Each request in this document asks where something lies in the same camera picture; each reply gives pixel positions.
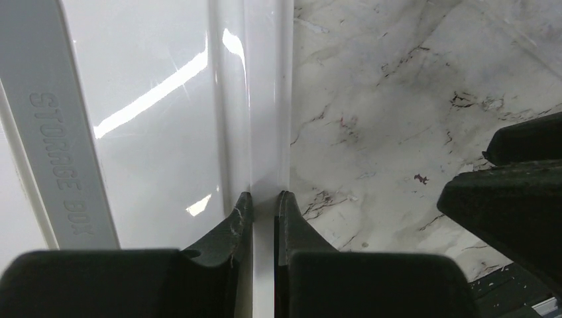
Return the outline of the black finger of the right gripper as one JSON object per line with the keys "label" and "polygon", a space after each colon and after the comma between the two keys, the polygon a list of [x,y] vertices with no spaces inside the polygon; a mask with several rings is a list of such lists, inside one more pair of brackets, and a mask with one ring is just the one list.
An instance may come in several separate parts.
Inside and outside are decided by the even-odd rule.
{"label": "black finger of the right gripper", "polygon": [[561,297],[561,161],[459,174],[437,208]]}

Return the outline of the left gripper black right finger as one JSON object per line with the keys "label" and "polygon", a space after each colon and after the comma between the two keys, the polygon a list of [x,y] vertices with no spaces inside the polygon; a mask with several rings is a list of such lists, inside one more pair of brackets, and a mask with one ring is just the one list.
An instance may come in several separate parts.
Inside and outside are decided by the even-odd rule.
{"label": "left gripper black right finger", "polygon": [[276,317],[479,317],[469,283],[435,254],[340,252],[303,217],[296,196],[275,212]]}

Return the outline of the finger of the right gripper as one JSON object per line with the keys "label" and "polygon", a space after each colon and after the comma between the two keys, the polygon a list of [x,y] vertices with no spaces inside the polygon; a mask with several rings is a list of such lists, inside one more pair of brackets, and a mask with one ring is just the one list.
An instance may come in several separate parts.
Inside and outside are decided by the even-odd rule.
{"label": "finger of the right gripper", "polygon": [[495,166],[561,159],[561,113],[510,125],[496,131],[482,153]]}

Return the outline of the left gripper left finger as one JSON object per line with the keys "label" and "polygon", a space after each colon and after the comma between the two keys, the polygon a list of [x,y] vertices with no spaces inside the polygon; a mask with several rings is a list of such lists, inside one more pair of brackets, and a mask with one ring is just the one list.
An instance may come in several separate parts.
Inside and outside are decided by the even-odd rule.
{"label": "left gripper left finger", "polygon": [[1,277],[2,317],[233,317],[250,193],[189,247],[35,251]]}

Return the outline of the white bin lid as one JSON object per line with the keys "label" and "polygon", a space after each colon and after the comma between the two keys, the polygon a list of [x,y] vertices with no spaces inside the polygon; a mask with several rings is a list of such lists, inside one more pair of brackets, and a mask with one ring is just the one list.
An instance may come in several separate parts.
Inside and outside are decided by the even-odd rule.
{"label": "white bin lid", "polygon": [[1,126],[51,250],[183,250],[243,192],[233,317],[273,317],[292,1],[2,1]]}

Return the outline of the black front mounting rail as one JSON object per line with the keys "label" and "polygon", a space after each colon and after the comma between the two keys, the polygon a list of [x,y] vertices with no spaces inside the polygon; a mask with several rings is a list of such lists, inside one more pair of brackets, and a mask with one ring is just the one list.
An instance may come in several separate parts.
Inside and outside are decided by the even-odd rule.
{"label": "black front mounting rail", "polygon": [[469,284],[481,317],[560,317],[561,299],[516,263]]}

